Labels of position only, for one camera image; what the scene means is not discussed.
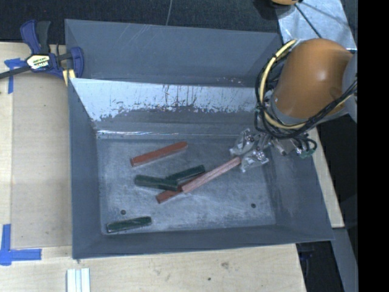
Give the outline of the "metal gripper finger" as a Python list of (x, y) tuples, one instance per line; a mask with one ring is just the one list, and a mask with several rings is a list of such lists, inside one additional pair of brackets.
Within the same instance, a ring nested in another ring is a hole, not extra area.
[(269, 159), (262, 150), (254, 149), (243, 155), (239, 168), (245, 173), (249, 169), (265, 165), (268, 162)]
[(251, 151), (255, 143), (259, 140), (259, 134), (254, 133), (250, 128), (240, 132), (232, 148), (229, 149), (231, 156), (244, 156)]

